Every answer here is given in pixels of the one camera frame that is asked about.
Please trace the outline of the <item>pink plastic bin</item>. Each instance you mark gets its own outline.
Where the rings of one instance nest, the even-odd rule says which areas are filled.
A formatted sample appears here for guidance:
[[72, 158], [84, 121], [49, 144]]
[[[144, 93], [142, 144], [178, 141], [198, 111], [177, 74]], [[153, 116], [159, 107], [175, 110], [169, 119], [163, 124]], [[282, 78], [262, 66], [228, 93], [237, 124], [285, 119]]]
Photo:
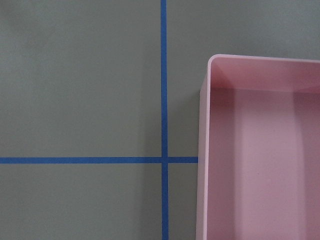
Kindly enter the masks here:
[[212, 56], [200, 90], [196, 238], [319, 237], [319, 61]]

